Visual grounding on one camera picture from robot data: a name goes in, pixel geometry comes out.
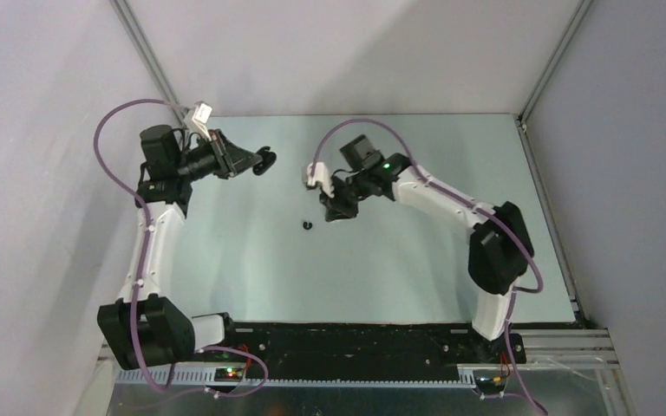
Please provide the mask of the black cylindrical cap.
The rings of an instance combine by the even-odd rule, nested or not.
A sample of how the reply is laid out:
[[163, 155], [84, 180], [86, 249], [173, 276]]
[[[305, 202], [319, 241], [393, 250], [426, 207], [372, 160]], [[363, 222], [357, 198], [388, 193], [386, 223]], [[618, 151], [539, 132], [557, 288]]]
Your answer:
[[277, 154], [269, 146], [263, 146], [256, 151], [259, 161], [253, 166], [252, 172], [256, 176], [264, 175], [277, 161]]

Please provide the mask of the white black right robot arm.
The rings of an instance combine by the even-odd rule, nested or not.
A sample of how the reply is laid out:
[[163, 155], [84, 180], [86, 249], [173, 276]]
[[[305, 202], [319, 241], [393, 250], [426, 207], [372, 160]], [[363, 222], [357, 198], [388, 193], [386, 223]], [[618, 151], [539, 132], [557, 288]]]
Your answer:
[[469, 348], [478, 361], [494, 361], [505, 349], [502, 334], [512, 292], [534, 257], [520, 208], [509, 201], [493, 205], [472, 198], [433, 177], [406, 153], [383, 156], [365, 135], [340, 152], [349, 165], [345, 178], [318, 159], [304, 168], [303, 183], [320, 191], [326, 221], [356, 218], [361, 202], [384, 197], [452, 226], [466, 240], [467, 273], [477, 287]]

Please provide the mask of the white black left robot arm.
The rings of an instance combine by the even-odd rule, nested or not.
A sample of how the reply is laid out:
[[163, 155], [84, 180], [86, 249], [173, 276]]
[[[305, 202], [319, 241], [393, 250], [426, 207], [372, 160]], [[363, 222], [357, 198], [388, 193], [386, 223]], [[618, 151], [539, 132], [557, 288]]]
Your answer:
[[140, 133], [145, 160], [133, 190], [138, 233], [130, 271], [117, 300], [102, 305], [97, 323], [124, 370], [190, 361], [201, 348], [219, 361], [239, 350], [226, 312], [191, 318], [170, 299], [173, 263], [186, 223], [193, 182], [208, 175], [231, 179], [252, 171], [264, 174], [277, 155], [263, 146], [256, 152], [231, 143], [219, 129], [180, 144], [176, 129], [152, 126]]

